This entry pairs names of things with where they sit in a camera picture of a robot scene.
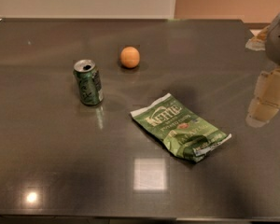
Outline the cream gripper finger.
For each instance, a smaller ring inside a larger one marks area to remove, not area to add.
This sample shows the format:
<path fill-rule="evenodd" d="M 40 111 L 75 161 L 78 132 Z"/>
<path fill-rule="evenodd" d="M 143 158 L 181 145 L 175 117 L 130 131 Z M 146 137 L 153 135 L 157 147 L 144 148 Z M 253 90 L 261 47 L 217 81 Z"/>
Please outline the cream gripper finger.
<path fill-rule="evenodd" d="M 254 128 L 267 124 L 280 110 L 280 66 L 258 77 L 246 123 Z"/>
<path fill-rule="evenodd" d="M 269 27 L 266 26 L 265 28 L 260 30 L 257 34 L 255 34 L 252 38 L 250 38 L 246 42 L 245 47 L 247 49 L 251 49 L 254 51 L 265 50 L 265 43 L 267 40 L 268 29 Z"/>

